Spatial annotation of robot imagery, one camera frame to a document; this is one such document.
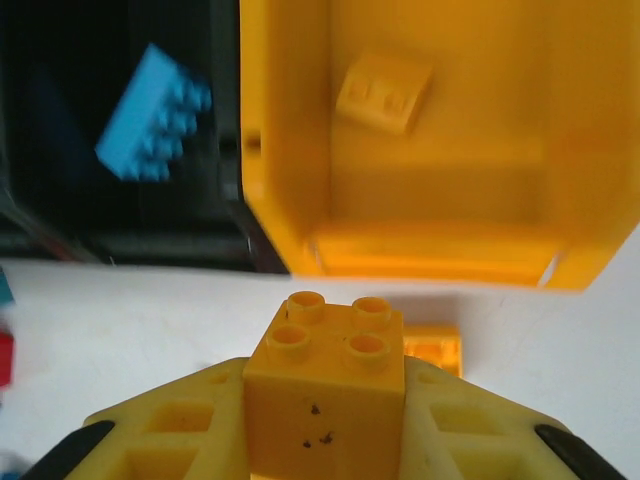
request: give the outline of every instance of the yellow plastic container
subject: yellow plastic container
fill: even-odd
[[[584,288],[640,218],[639,7],[240,0],[246,200],[293,273]]]

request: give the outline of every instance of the blue duplo brick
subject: blue duplo brick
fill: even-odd
[[[165,181],[183,154],[196,115],[211,109],[211,90],[158,47],[147,48],[96,145],[100,161],[122,180]]]

